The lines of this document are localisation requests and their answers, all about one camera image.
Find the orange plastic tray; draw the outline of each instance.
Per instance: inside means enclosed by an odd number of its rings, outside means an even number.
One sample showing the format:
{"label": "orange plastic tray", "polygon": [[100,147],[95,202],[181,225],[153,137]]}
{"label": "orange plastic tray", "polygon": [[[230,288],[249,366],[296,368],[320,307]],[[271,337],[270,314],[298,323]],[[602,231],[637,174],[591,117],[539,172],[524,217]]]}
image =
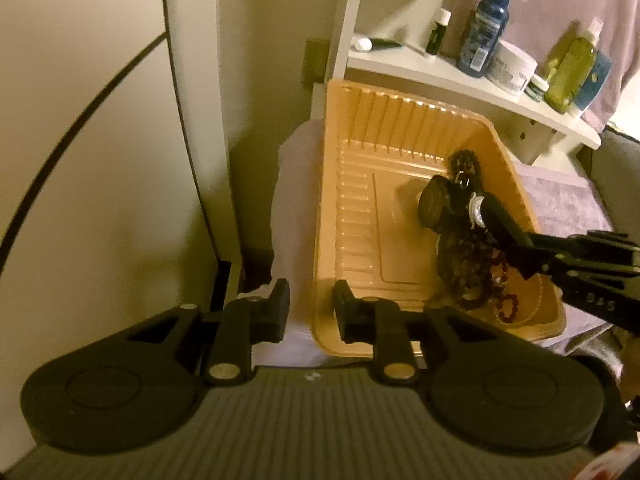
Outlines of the orange plastic tray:
{"label": "orange plastic tray", "polygon": [[[460,149],[476,153],[484,188],[518,224],[538,231],[519,178],[486,118],[388,89],[329,83],[312,291],[312,331],[326,352],[372,353],[370,345],[340,339],[332,304],[336,280],[347,280],[356,297],[387,298],[403,310],[422,310],[442,290],[437,234],[418,222],[417,203],[429,179],[446,175],[447,159]],[[548,277],[525,281],[514,269],[508,276],[506,291],[520,301],[515,322],[498,320],[490,304],[471,314],[528,340],[561,333],[564,308]]]}

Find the blue bottle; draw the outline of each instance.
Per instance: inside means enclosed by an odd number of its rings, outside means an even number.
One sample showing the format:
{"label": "blue bottle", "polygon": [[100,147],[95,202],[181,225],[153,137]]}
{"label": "blue bottle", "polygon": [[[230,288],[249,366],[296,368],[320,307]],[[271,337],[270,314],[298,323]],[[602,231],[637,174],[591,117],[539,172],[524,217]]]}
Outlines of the blue bottle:
{"label": "blue bottle", "polygon": [[458,68],[472,77],[482,77],[495,45],[509,19],[509,0],[482,0],[463,43]]}

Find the barcode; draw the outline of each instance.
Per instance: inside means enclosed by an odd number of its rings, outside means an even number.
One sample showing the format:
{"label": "barcode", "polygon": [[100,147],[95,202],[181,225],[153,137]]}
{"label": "barcode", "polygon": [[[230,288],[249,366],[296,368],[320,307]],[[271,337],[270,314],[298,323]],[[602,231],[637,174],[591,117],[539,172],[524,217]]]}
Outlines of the barcode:
{"label": "barcode", "polygon": [[484,60],[486,59],[488,54],[489,51],[485,48],[479,48],[478,50],[476,50],[476,54],[473,58],[473,61],[471,62],[471,65],[469,65],[469,68],[471,70],[476,70],[476,72],[480,72],[480,69],[482,68],[482,65],[484,65]]}

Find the green bottle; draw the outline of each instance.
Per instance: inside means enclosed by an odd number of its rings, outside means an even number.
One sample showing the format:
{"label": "green bottle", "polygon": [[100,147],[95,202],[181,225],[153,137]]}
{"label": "green bottle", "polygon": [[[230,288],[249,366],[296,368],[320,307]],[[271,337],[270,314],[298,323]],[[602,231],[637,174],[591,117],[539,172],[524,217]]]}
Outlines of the green bottle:
{"label": "green bottle", "polygon": [[545,101],[556,112],[564,114],[587,79],[596,61],[596,46],[601,30],[602,20],[594,18],[587,31],[569,46],[545,93]]}

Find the white jar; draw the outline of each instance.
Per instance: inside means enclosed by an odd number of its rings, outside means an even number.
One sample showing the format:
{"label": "white jar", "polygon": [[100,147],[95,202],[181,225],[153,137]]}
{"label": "white jar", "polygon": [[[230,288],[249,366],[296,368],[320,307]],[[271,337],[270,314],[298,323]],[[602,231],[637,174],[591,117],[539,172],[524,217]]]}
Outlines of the white jar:
{"label": "white jar", "polygon": [[520,95],[536,71],[538,62],[508,41],[495,47],[486,77],[511,95]]}

